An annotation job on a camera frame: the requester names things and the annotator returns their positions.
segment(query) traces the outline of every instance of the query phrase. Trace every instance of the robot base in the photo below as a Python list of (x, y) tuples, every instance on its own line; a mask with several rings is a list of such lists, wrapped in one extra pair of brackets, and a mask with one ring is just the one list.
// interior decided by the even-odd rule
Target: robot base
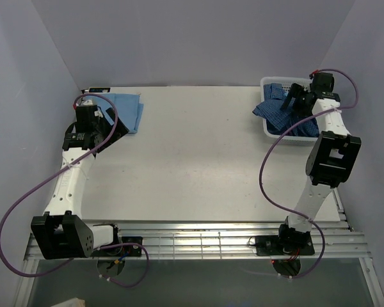
[[(278, 235), (258, 235), (255, 237), (256, 255), (257, 256), (290, 256), (297, 251), (287, 250), (281, 244)], [(312, 239), (309, 238), (304, 248), (300, 248), (299, 256), (312, 256), (314, 255), (314, 247)]]

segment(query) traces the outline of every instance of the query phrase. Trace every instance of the folded towel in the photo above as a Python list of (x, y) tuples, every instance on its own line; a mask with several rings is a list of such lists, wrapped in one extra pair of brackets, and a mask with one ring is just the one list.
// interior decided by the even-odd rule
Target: folded towel
[[(118, 111), (118, 117), (121, 122), (123, 122), (124, 125), (129, 129), (129, 133), (137, 133), (143, 111), (143, 104), (140, 104), (140, 96), (131, 94), (103, 95), (114, 103), (116, 110)], [(114, 121), (106, 113), (106, 109), (111, 107), (110, 104), (99, 97), (90, 98), (94, 100), (101, 108), (101, 111), (104, 113), (104, 116), (108, 122), (113, 124)]]
[[(275, 135), (281, 135), (289, 127), (303, 118), (292, 113), (294, 99), (285, 110), (280, 110), (286, 98), (285, 90), (281, 84), (271, 83), (264, 85), (265, 101), (261, 102), (253, 110), (253, 114), (266, 119), (268, 131)], [(309, 120), (294, 128), (288, 135), (308, 136), (316, 138), (319, 136), (319, 127), (316, 119)]]

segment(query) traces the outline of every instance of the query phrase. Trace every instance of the plastic basket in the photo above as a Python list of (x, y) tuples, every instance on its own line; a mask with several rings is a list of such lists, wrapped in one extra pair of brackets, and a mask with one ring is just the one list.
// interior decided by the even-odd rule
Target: plastic basket
[[(310, 89), (310, 79), (302, 79), (302, 78), (290, 78), (290, 77), (264, 77), (260, 80), (260, 97), (262, 102), (264, 101), (264, 90), (263, 86), (271, 83), (280, 83), (285, 91), (289, 91), (291, 85), (293, 83), (300, 84), (306, 89)], [(263, 118), (263, 130), (264, 133), (270, 138), (272, 141), (275, 141), (279, 136), (275, 134), (271, 134), (268, 131), (268, 126), (266, 120)], [(285, 145), (298, 145), (298, 146), (312, 146), (317, 141), (317, 138), (308, 138), (305, 136), (284, 136), (282, 140), (280, 140), (279, 144)]]

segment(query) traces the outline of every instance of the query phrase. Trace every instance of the cable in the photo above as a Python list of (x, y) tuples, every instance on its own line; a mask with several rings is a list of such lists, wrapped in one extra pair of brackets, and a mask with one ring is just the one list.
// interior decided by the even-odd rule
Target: cable
[(141, 244), (138, 244), (138, 243), (119, 243), (119, 244), (110, 245), (110, 246), (101, 246), (100, 249), (119, 248), (120, 246), (122, 246), (122, 247), (124, 247), (124, 246), (138, 246), (140, 249), (142, 249), (144, 251), (145, 256), (147, 258), (147, 266), (146, 266), (145, 270), (143, 271), (142, 276), (139, 278), (139, 280), (135, 281), (134, 283), (130, 283), (129, 285), (126, 285), (125, 283), (122, 283), (121, 281), (118, 281), (118, 280), (116, 280), (114, 278), (110, 278), (110, 277), (108, 277), (105, 274), (101, 274), (100, 276), (105, 278), (108, 281), (112, 281), (114, 284), (116, 284), (118, 286), (121, 286), (123, 288), (133, 288), (133, 287), (139, 285), (144, 280), (145, 276), (148, 273), (148, 269), (149, 269), (149, 254), (148, 254), (147, 249), (144, 246), (142, 246)]
[[(85, 93), (85, 94), (82, 94), (80, 96), (78, 96), (75, 101), (74, 101), (74, 104), (73, 106), (76, 106), (77, 105), (77, 102), (79, 99), (85, 97), (85, 96), (95, 96), (95, 97), (99, 97), (101, 99), (104, 99), (106, 102), (108, 102), (111, 107), (114, 109), (114, 112), (115, 114), (118, 114), (118, 111), (114, 105), (114, 103), (112, 103), (112, 101), (110, 101), (110, 99), (102, 96), (102, 95), (98, 95), (98, 94), (93, 94), (93, 93)], [(16, 275), (19, 275), (19, 276), (22, 276), (22, 277), (27, 277), (27, 278), (34, 278), (34, 277), (41, 277), (41, 276), (45, 276), (47, 274), (50, 274), (52, 272), (54, 272), (55, 270), (58, 270), (59, 268), (63, 267), (64, 265), (67, 265), (69, 264), (72, 259), (68, 259), (67, 261), (63, 262), (62, 264), (59, 264), (57, 265), (56, 267), (54, 267), (53, 269), (47, 271), (47, 272), (42, 272), (42, 273), (35, 273), (35, 274), (27, 274), (27, 273), (24, 273), (24, 272), (21, 272), (19, 270), (17, 270), (14, 266), (11, 265), (11, 263), (7, 260), (7, 258), (5, 257), (4, 253), (3, 253), (3, 249), (1, 247), (1, 233), (3, 232), (3, 226), (4, 226), (4, 223), (6, 222), (8, 216), (12, 213), (12, 211), (23, 201), (25, 200), (28, 196), (30, 196), (31, 194), (33, 194), (35, 191), (39, 190), (41, 187), (43, 187), (45, 184), (48, 184), (51, 180), (55, 179), (56, 177), (60, 176), (62, 173), (64, 173), (66, 170), (70, 169), (71, 165), (75, 165), (77, 164), (79, 161), (85, 159), (87, 156), (91, 155), (91, 154), (94, 154), (95, 152), (97, 152), (97, 150), (101, 147), (103, 147), (108, 141), (109, 139), (112, 137), (114, 131), (115, 131), (115, 128), (118, 124), (118, 117), (116, 116), (115, 117), (115, 120), (114, 120), (114, 124), (113, 124), (113, 127), (111, 129), (111, 132), (108, 134), (107, 138), (101, 142), (100, 144), (98, 144), (96, 147), (92, 148), (90, 151), (86, 152), (85, 154), (83, 154), (82, 156), (80, 156), (79, 158), (77, 158), (76, 160), (72, 161), (70, 163), (70, 165), (68, 166), (65, 166), (64, 168), (61, 168), (58, 172), (56, 172), (55, 174), (51, 175), (49, 178), (45, 179), (43, 182), (39, 183), (38, 185), (36, 185), (34, 188), (32, 188), (30, 191), (28, 191), (26, 194), (24, 194), (23, 196), (21, 196), (18, 200), (15, 201), (15, 203), (13, 205), (11, 205), (11, 207), (6, 211), (6, 213), (4, 214), (3, 218), (1, 219), (0, 221), (0, 259), (1, 261), (4, 263), (4, 265), (9, 269), (11, 270), (14, 274)]]
[(316, 262), (314, 262), (314, 264), (308, 269), (306, 270), (305, 272), (301, 273), (301, 274), (298, 274), (297, 276), (291, 276), (291, 278), (301, 278), (301, 277), (304, 277), (306, 276), (308, 273), (312, 272), (316, 267), (317, 265), (320, 263), (323, 255), (324, 255), (324, 251), (326, 249), (326, 239), (324, 237), (324, 233), (322, 231), (322, 229), (319, 227), (319, 225), (316, 224), (315, 221), (311, 220), (306, 214), (303, 214), (301, 212), (298, 212), (298, 211), (295, 211), (293, 209), (290, 209), (290, 208), (287, 208), (287, 207), (284, 207), (282, 205), (279, 205), (278, 203), (276, 203), (275, 201), (273, 201), (265, 192), (264, 188), (263, 188), (263, 181), (262, 181), (262, 177), (263, 177), (263, 171), (264, 171), (264, 167), (266, 165), (266, 161), (268, 160), (271, 152), (273, 151), (273, 149), (276, 147), (276, 145), (283, 139), (284, 136), (286, 136), (290, 131), (292, 131), (294, 128), (296, 128), (298, 125), (301, 125), (302, 123), (305, 123), (313, 118), (316, 118), (318, 116), (321, 116), (323, 114), (326, 114), (326, 113), (330, 113), (330, 112), (333, 112), (333, 111), (336, 111), (336, 110), (341, 110), (341, 109), (352, 109), (354, 108), (357, 104), (358, 104), (358, 99), (359, 99), (359, 96), (358, 96), (358, 88), (357, 88), (357, 84), (354, 82), (354, 80), (352, 80), (352, 78), (350, 78), (350, 76), (348, 76), (348, 74), (346, 74), (345, 72), (342, 72), (341, 70), (338, 70), (338, 69), (332, 69), (332, 68), (325, 68), (325, 69), (319, 69), (319, 70), (316, 70), (315, 72), (312, 72), (312, 75), (315, 74), (316, 72), (338, 72), (339, 74), (342, 74), (344, 77), (346, 77), (350, 82), (351, 84), (353, 85), (354, 87), (354, 90), (355, 90), (355, 93), (356, 93), (356, 98), (355, 98), (355, 101), (354, 101), (354, 104), (350, 105), (350, 106), (344, 106), (344, 107), (338, 107), (336, 109), (329, 109), (329, 110), (325, 110), (323, 112), (320, 112), (320, 113), (317, 113), (315, 115), (312, 115), (312, 116), (309, 116), (307, 118), (304, 118), (302, 120), (300, 120), (299, 122), (295, 123), (293, 126), (291, 126), (290, 128), (288, 128), (285, 132), (282, 133), (281, 136), (278, 137), (278, 139), (270, 146), (268, 152), (266, 153), (266, 155), (264, 156), (264, 159), (263, 159), (263, 162), (262, 162), (262, 166), (260, 167), (260, 171), (259, 171), (259, 186), (260, 186), (260, 190), (263, 194), (263, 196), (265, 197), (265, 199), (267, 199), (272, 205), (282, 209), (282, 210), (285, 210), (285, 211), (288, 211), (290, 213), (294, 213), (294, 214), (297, 214), (298, 216), (301, 216), (301, 217), (304, 217), (305, 219), (307, 219), (320, 233), (320, 236), (321, 236), (321, 240), (322, 240), (322, 248), (321, 248), (321, 252), (320, 252), (320, 255), (318, 256)]

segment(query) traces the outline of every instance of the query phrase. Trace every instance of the stack of folded cloth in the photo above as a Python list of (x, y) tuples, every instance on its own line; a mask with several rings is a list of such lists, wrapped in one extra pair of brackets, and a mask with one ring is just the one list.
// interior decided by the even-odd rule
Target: stack of folded cloth
[[(284, 103), (287, 93), (281, 84), (271, 83), (264, 85), (264, 101), (254, 110), (253, 114), (266, 119), (268, 131), (271, 134), (281, 135), (295, 123), (304, 119), (292, 113), (294, 99), (290, 102), (287, 109), (280, 110)], [(319, 127), (316, 119), (309, 120), (294, 128), (288, 136), (307, 136), (316, 138), (319, 136)]]

